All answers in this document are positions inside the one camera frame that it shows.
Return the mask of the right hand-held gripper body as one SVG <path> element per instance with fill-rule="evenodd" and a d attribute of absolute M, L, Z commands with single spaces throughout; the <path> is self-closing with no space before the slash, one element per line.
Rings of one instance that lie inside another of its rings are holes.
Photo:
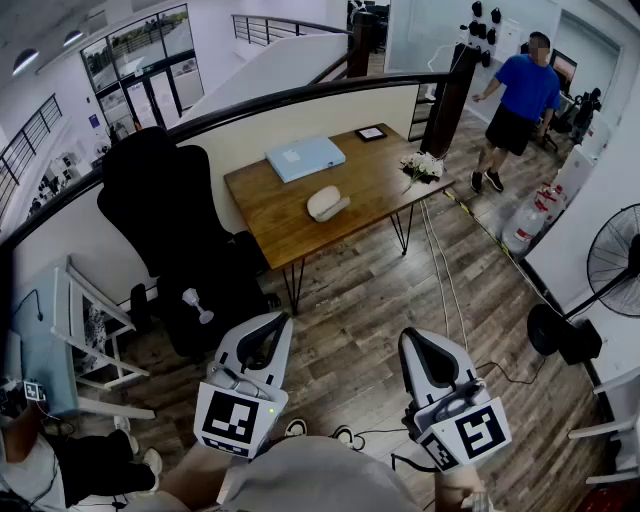
<path fill-rule="evenodd" d="M 422 408 L 410 404 L 404 422 L 440 473 L 472 466 L 512 440 L 502 402 L 489 396 L 483 381 Z"/>

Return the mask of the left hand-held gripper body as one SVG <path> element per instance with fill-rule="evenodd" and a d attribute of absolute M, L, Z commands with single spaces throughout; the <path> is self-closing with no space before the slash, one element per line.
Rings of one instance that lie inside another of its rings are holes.
<path fill-rule="evenodd" d="M 212 363 L 199 385 L 194 435 L 206 447 L 254 458 L 287 402 L 284 390 Z"/>

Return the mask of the beige glasses case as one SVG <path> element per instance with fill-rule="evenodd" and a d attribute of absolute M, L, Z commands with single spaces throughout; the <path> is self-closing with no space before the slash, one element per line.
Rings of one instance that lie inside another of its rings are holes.
<path fill-rule="evenodd" d="M 327 186 L 313 194 L 307 201 L 309 215 L 318 223 L 331 219 L 350 205 L 350 198 L 343 197 L 336 186 Z"/>

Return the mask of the person's left forearm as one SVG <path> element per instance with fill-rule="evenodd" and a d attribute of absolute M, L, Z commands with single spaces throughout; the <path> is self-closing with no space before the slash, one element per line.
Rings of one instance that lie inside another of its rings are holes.
<path fill-rule="evenodd" d="M 233 459 L 227 452 L 196 442 L 160 481 L 158 491 L 176 498 L 191 512 L 210 508 L 217 503 Z"/>

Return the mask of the person's right forearm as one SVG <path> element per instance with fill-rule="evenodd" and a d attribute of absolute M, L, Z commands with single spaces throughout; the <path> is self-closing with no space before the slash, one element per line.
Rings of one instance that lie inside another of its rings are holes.
<path fill-rule="evenodd" d="M 436 473 L 434 512 L 460 512 L 464 499 L 486 491 L 473 465 L 462 466 L 449 473 Z"/>

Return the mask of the white goblet-shaped ornament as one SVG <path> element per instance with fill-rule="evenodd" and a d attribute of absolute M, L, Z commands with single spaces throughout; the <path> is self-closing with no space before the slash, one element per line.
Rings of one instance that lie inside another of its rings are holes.
<path fill-rule="evenodd" d="M 195 308 L 198 311 L 198 319 L 202 325 L 210 323 L 214 319 L 214 313 L 210 310 L 205 310 L 199 303 L 199 296 L 197 290 L 194 288 L 186 289 L 182 294 L 182 300 L 190 307 Z"/>

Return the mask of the black hairpin table leg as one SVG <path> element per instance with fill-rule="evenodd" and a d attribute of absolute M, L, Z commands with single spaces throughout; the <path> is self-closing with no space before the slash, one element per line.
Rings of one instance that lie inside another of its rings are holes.
<path fill-rule="evenodd" d="M 408 252 L 410 234 L 411 234 L 412 223 L 413 223 L 413 213 L 414 213 L 414 205 L 411 205 L 408 208 L 408 217 L 407 217 L 406 227 L 403 227 L 403 224 L 401 223 L 399 212 L 395 212 L 389 216 L 389 219 L 391 220 L 396 237 L 398 238 L 398 241 L 400 243 L 401 254 L 403 256 L 405 256 Z"/>
<path fill-rule="evenodd" d="M 299 313 L 299 302 L 302 290 L 302 281 L 305 270 L 305 259 L 299 262 L 292 262 L 282 268 L 282 276 L 284 279 L 291 313 L 297 316 Z"/>

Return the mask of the person's right shoe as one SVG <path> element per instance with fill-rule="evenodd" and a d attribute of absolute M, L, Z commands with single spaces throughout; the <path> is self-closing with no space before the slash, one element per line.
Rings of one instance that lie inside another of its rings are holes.
<path fill-rule="evenodd" d="M 360 452 L 364 449 L 366 442 L 361 434 L 355 434 L 352 429 L 347 425 L 339 426 L 331 435 L 333 439 L 336 439 L 348 449 Z"/>

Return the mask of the person's white t-shirt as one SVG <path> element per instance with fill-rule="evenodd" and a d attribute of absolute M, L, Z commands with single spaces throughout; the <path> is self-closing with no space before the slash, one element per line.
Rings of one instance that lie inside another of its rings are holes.
<path fill-rule="evenodd" d="M 191 512 L 159 492 L 123 512 Z M 242 467 L 223 500 L 197 512 L 421 512 L 389 466 L 320 436 L 287 438 Z"/>

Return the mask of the clear water jug red label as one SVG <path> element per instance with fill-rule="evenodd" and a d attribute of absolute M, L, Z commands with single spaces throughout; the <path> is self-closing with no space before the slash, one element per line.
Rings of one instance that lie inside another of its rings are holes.
<path fill-rule="evenodd" d="M 544 226 L 552 225 L 566 210 L 568 199 L 561 185 L 543 182 L 537 190 L 535 199 L 544 208 Z"/>
<path fill-rule="evenodd" d="M 502 230 L 501 240 L 512 256 L 525 252 L 543 227 L 548 209 L 542 201 L 523 204 Z"/>

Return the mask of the black office chair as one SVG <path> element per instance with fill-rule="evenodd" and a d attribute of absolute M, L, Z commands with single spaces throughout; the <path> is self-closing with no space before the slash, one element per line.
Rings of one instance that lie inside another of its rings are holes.
<path fill-rule="evenodd" d="M 197 145 L 177 146 L 160 127 L 118 142 L 103 158 L 97 205 L 128 240 L 156 281 L 151 312 L 175 352 L 200 356 L 231 328 L 277 309 L 281 301 L 261 290 L 266 268 L 253 236 L 225 229 L 214 205 L 209 158 Z M 182 300 L 188 288 L 214 313 L 202 325 Z"/>

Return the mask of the black standing fan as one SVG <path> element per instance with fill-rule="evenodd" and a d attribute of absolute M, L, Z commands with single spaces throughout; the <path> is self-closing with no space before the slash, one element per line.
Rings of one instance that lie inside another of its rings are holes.
<path fill-rule="evenodd" d="M 527 334 L 543 356 L 559 352 L 569 365 L 595 359 L 602 338 L 588 320 L 572 319 L 595 302 L 628 318 L 640 318 L 640 203 L 621 209 L 599 230 L 587 258 L 592 295 L 561 314 L 549 305 L 536 305 L 527 318 Z"/>

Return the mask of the light blue flat box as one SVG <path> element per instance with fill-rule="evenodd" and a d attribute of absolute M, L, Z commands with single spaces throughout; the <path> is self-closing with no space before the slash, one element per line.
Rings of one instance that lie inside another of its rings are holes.
<path fill-rule="evenodd" d="M 266 152 L 266 159 L 283 183 L 289 183 L 346 161 L 326 136 L 298 140 Z"/>

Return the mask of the white flower bouquet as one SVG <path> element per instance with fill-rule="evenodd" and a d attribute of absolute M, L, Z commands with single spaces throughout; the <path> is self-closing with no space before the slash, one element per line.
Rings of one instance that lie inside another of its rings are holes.
<path fill-rule="evenodd" d="M 439 181 L 444 174 L 442 159 L 433 157 L 430 153 L 415 152 L 400 159 L 401 171 L 410 177 L 409 184 L 403 191 L 407 193 L 417 183 L 431 184 Z"/>

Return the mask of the glass entrance doors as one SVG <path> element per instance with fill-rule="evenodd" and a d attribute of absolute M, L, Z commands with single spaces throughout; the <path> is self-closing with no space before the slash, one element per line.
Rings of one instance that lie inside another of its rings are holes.
<path fill-rule="evenodd" d="M 120 140 L 172 128 L 204 96 L 185 4 L 128 24 L 81 57 L 108 132 Z"/>

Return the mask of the black computer monitor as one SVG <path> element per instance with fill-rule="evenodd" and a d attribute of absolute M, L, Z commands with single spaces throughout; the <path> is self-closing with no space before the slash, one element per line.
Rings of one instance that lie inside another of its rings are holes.
<path fill-rule="evenodd" d="M 571 95 L 570 87 L 577 70 L 577 63 L 564 53 L 554 49 L 551 54 L 550 65 L 559 78 L 561 92 L 569 97 Z"/>

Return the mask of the black metal bar railing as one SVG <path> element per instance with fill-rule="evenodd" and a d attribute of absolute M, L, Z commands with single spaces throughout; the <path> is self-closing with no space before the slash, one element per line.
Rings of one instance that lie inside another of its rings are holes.
<path fill-rule="evenodd" d="M 344 34 L 350 39 L 353 36 L 346 29 L 288 18 L 232 14 L 231 19 L 236 39 L 261 47 L 291 37 Z"/>

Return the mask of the group of black hanging headsets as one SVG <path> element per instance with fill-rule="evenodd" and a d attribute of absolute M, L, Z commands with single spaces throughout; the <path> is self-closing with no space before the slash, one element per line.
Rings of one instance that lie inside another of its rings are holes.
<path fill-rule="evenodd" d="M 485 14 L 482 1 L 474 0 L 471 4 L 471 20 L 459 26 L 459 38 L 475 52 L 477 61 L 484 68 L 489 68 L 496 53 L 502 12 L 499 7 L 495 7 L 488 17 Z"/>

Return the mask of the dark wooden post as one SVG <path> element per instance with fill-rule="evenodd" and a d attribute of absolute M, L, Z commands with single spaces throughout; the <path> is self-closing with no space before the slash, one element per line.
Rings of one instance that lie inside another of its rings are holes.
<path fill-rule="evenodd" d="M 458 43 L 454 48 L 449 78 L 436 88 L 436 101 L 431 107 L 420 150 L 435 158 L 443 158 L 456 133 L 471 87 L 479 52 Z"/>

